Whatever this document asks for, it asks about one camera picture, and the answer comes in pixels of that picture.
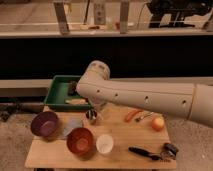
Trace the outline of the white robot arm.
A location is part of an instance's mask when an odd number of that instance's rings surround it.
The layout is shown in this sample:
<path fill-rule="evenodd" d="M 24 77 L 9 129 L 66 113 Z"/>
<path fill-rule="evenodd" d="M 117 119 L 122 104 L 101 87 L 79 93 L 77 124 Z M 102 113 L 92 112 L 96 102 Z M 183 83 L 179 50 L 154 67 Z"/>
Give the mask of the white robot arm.
<path fill-rule="evenodd" d="M 109 67 L 95 60 L 78 81 L 77 92 L 92 104 L 106 101 L 142 108 L 213 128 L 213 86 L 112 81 Z"/>

